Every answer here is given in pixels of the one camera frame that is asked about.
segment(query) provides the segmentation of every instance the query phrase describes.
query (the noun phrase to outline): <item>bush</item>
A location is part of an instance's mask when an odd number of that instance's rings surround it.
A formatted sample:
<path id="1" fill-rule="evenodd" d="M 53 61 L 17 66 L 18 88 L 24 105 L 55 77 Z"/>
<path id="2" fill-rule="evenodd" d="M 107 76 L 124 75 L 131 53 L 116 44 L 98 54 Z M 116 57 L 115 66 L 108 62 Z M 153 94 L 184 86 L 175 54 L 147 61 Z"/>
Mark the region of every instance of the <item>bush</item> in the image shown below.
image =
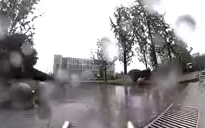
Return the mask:
<path id="1" fill-rule="evenodd" d="M 137 82 L 141 76 L 141 71 L 138 69 L 132 69 L 128 72 L 128 75 L 131 77 L 132 81 Z"/>
<path id="2" fill-rule="evenodd" d="M 137 80 L 139 78 L 146 78 L 146 79 L 150 79 L 150 76 L 151 76 L 151 70 L 150 69 L 146 69 L 146 70 L 138 70 L 138 69 L 133 69 L 133 70 L 130 70 L 128 72 L 128 75 L 131 77 L 131 79 L 134 81 L 134 82 L 137 82 Z"/>

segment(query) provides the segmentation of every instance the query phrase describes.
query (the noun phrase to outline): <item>rain drop on lens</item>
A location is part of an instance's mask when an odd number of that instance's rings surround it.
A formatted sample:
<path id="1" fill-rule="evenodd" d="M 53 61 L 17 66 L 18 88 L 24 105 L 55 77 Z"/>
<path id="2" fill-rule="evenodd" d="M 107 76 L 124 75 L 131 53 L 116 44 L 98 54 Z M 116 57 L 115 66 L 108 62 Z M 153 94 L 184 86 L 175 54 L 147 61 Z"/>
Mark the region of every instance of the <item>rain drop on lens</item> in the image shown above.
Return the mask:
<path id="1" fill-rule="evenodd" d="M 179 38 L 188 42 L 196 30 L 196 22 L 190 15 L 180 16 L 174 30 Z"/>

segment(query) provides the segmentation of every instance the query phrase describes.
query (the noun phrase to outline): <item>sidewalk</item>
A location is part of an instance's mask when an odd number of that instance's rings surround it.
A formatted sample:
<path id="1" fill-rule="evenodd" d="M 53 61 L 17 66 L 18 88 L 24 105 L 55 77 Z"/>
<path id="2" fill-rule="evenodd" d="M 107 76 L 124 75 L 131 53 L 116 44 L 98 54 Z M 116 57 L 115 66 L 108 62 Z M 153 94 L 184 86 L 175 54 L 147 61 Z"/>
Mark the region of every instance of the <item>sidewalk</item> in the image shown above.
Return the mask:
<path id="1" fill-rule="evenodd" d="M 189 83 L 175 103 L 197 108 L 198 128 L 205 128 L 205 82 Z"/>

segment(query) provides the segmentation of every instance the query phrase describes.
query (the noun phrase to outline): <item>leaves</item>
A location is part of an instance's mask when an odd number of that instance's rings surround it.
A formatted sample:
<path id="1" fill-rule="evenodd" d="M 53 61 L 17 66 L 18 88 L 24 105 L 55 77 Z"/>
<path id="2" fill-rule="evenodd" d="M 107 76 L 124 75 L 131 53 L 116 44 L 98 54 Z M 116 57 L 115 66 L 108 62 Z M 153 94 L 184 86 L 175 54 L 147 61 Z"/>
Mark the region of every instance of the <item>leaves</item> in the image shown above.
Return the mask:
<path id="1" fill-rule="evenodd" d="M 33 44 L 33 21 L 41 15 L 33 15 L 40 0 L 0 0 L 0 15 L 10 19 L 8 35 L 25 34 Z"/>

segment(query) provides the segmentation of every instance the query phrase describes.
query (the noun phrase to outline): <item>tree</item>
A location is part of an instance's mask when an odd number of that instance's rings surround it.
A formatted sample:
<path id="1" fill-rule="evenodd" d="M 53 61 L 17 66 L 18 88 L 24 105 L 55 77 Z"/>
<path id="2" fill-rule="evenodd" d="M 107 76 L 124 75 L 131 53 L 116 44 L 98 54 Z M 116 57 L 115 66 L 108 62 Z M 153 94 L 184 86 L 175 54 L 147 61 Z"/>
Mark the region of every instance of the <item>tree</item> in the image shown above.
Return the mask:
<path id="1" fill-rule="evenodd" d="M 145 18 L 142 4 L 135 4 L 131 7 L 131 15 L 132 15 L 132 36 L 134 38 L 134 43 L 138 45 L 135 49 L 138 60 L 145 64 L 146 69 L 148 68 L 148 36 L 147 36 L 147 27 L 145 26 Z"/>
<path id="2" fill-rule="evenodd" d="M 192 61 L 190 54 L 192 49 L 188 49 L 187 44 L 182 40 L 177 40 L 177 42 L 174 44 L 174 49 L 174 59 L 178 60 L 182 69 L 185 70 L 187 68 L 187 63 L 191 63 Z"/>
<path id="3" fill-rule="evenodd" d="M 119 60 L 124 64 L 124 74 L 127 74 L 127 66 L 130 64 L 134 45 L 133 38 L 131 36 L 131 17 L 130 8 L 120 6 L 116 8 L 114 13 L 115 22 L 110 18 L 111 28 L 118 40 L 120 55 Z"/>
<path id="4" fill-rule="evenodd" d="M 7 35 L 23 34 L 26 40 L 33 44 L 33 21 L 41 15 L 34 15 L 36 5 L 40 0 L 0 0 L 0 16 L 9 19 Z"/>
<path id="5" fill-rule="evenodd" d="M 9 21 L 5 38 L 0 40 L 0 48 L 9 51 L 17 50 L 21 52 L 21 46 L 28 42 L 33 45 L 34 24 L 33 21 L 41 15 L 34 15 L 37 10 L 36 5 L 40 0 L 0 0 L 0 27 Z M 23 55 L 24 67 L 28 71 L 37 61 L 37 51 L 33 50 L 30 55 Z"/>
<path id="6" fill-rule="evenodd" d="M 103 72 L 104 81 L 107 82 L 107 69 L 114 65 L 116 58 L 109 58 L 104 52 L 103 43 L 104 40 L 111 43 L 108 38 L 102 38 L 97 41 L 97 49 L 91 53 L 91 58 L 94 60 L 94 64 L 98 65 L 99 72 Z"/>

